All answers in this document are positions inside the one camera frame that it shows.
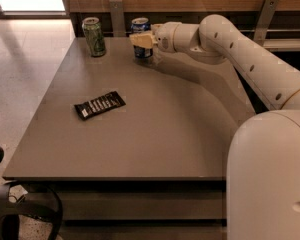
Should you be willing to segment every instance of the metal bracket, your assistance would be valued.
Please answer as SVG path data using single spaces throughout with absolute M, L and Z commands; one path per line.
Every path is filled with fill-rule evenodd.
M 279 0 L 264 0 L 253 41 L 263 46 L 272 17 L 276 11 Z
M 110 0 L 110 13 L 114 37 L 126 37 L 122 0 Z

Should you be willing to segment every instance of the floor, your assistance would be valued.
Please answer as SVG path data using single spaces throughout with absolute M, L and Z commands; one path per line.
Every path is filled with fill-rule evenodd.
M 0 185 L 73 39 L 70 20 L 0 20 Z M 21 222 L 20 239 L 47 239 L 49 225 L 25 217 Z

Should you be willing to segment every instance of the can lid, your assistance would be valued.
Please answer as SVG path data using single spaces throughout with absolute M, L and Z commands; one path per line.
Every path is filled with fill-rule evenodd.
M 136 18 L 132 20 L 132 24 L 145 24 L 149 22 L 148 18 L 142 17 L 142 18 Z
M 99 19 L 96 17 L 88 17 L 83 20 L 83 23 L 86 25 L 97 24 L 98 22 L 99 22 Z

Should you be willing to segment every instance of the table top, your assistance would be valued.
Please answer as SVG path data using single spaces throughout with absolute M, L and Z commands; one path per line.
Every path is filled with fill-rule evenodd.
M 232 65 L 158 50 L 134 58 L 128 38 L 90 56 L 76 38 L 3 177 L 17 180 L 215 180 L 254 110 Z M 126 105 L 82 121 L 74 104 L 117 91 Z

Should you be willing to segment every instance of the can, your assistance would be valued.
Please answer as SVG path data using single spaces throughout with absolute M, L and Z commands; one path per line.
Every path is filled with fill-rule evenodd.
M 106 53 L 106 46 L 98 18 L 85 18 L 82 22 L 83 33 L 92 57 L 100 57 Z
M 132 34 L 141 33 L 148 30 L 151 30 L 151 25 L 148 18 L 141 17 L 132 20 L 132 24 L 131 24 Z M 139 59 L 149 58 L 153 54 L 152 49 L 146 49 L 135 45 L 133 46 L 133 48 L 134 48 L 135 57 Z

